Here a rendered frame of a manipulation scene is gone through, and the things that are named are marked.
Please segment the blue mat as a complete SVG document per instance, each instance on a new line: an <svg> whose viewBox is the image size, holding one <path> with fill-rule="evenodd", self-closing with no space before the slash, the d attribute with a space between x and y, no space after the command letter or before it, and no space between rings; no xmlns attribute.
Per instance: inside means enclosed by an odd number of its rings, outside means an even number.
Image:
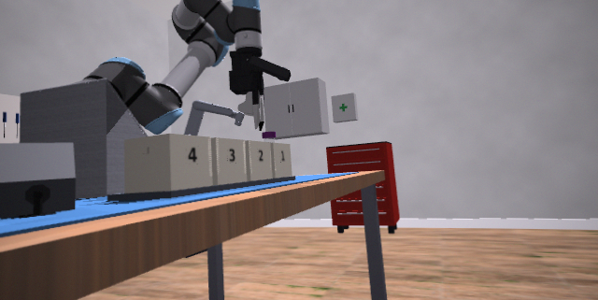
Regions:
<svg viewBox="0 0 598 300"><path fill-rule="evenodd" d="M298 184L303 182L309 182L319 180L317 178L334 178L340 176L346 176L350 174L356 174L359 172L352 173L337 173L337 174L322 174L322 175L308 175L308 176L296 176L295 180L281 181L276 183L269 183L263 185L249 186L231 190L217 191L212 193L199 193L181 197L167 198L162 201L161 199L140 199L140 200L120 200L120 201L107 201L107 196L94 197L94 198L80 198L76 199L76 209L57 211L56 214L36 216L29 218L10 217L0 219L0 237L14 236L19 234L30 233L34 231L40 231L60 226L66 226L70 224L76 224L86 221L95 221L105 218L111 218L126 214L132 214L147 210L153 210L163 207L172 207L177 205L183 205L198 201L204 201L208 199L214 199L224 196L230 196L241 193L250 193L260 190L266 190L276 187L282 187L292 184ZM338 175L345 174L345 175ZM333 176L333 177L309 177L309 176ZM314 178L314 179L298 179L298 178ZM302 181L302 182L295 182ZM285 184L292 183L292 184ZM274 186L281 185L281 186ZM264 188L269 187L269 188ZM246 192L242 192L246 191ZM220 195L223 194L223 195ZM212 197L209 197L212 196ZM198 199L200 198L200 199ZM188 201L186 201L188 200ZM176 203L175 203L176 202Z"/></svg>

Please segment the white bucket adapter with holes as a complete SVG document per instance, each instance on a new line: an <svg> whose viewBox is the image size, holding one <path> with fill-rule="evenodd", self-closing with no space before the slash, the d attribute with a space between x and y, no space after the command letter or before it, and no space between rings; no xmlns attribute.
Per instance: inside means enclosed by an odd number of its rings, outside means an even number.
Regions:
<svg viewBox="0 0 598 300"><path fill-rule="evenodd" d="M270 142L245 141L247 181L272 179Z"/></svg>
<svg viewBox="0 0 598 300"><path fill-rule="evenodd" d="M291 146L270 143L273 179L292 177Z"/></svg>
<svg viewBox="0 0 598 300"><path fill-rule="evenodd" d="M213 185L247 181L245 140L211 138Z"/></svg>

